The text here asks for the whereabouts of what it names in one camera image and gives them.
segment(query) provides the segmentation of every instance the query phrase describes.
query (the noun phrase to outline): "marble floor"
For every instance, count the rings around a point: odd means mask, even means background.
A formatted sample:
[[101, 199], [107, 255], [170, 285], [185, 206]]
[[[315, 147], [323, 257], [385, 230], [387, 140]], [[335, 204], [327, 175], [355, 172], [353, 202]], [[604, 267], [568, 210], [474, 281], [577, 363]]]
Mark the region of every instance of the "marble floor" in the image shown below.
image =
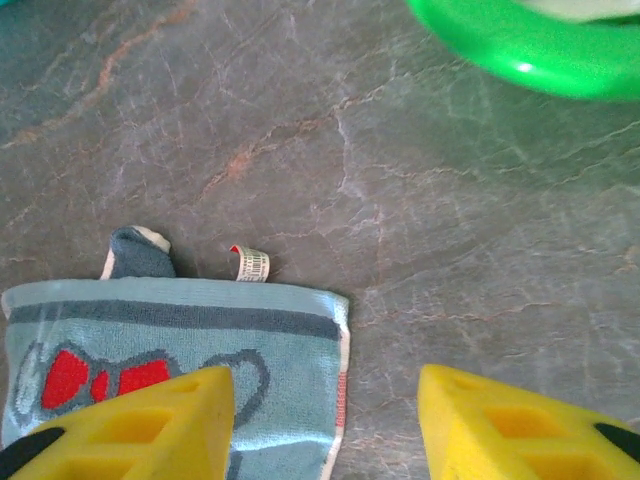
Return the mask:
[[21, 0], [0, 65], [0, 288], [95, 278], [133, 223], [183, 276], [240, 243], [344, 294], [333, 478], [428, 477], [427, 362], [640, 423], [637, 104], [507, 84], [401, 0]]

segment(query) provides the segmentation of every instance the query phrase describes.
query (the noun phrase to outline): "care label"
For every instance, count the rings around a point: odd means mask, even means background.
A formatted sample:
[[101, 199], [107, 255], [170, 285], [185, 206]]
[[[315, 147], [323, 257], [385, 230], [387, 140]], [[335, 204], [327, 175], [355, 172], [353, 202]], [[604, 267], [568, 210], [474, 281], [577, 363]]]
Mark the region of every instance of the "care label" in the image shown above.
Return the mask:
[[240, 245], [231, 247], [240, 255], [240, 268], [236, 282], [266, 282], [269, 276], [269, 255]]

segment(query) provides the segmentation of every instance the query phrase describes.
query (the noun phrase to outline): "toy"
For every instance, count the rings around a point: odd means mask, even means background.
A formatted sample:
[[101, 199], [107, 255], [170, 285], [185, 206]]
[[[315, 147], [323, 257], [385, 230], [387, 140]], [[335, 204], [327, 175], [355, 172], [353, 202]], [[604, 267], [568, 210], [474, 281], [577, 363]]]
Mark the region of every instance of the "toy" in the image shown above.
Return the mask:
[[574, 98], [640, 99], [636, 25], [569, 23], [514, 0], [408, 2], [453, 50], [514, 83]]
[[0, 453], [0, 479], [222, 480], [231, 371], [210, 367], [47, 422]]
[[640, 479], [640, 435], [543, 395], [427, 365], [418, 409], [432, 480]]

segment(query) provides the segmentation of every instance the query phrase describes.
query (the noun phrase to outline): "green plastic ring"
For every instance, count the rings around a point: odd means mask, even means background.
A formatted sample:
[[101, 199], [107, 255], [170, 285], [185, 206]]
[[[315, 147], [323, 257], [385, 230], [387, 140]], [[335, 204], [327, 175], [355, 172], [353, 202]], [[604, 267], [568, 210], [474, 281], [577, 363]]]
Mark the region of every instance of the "green plastic ring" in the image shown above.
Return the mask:
[[573, 98], [640, 99], [640, 28], [574, 24], [514, 0], [408, 0], [461, 56], [536, 90]]

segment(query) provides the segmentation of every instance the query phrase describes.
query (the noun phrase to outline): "light blue towel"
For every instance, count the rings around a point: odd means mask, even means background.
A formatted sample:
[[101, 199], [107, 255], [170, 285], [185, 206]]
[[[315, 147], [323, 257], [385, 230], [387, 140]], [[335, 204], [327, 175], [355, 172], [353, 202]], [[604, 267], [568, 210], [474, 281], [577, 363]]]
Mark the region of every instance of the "light blue towel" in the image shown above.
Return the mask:
[[160, 278], [174, 271], [168, 242], [154, 235], [114, 232], [109, 280], [40, 282], [2, 296], [3, 443], [96, 401], [229, 365], [227, 478], [328, 479], [344, 431], [347, 301], [288, 285]]

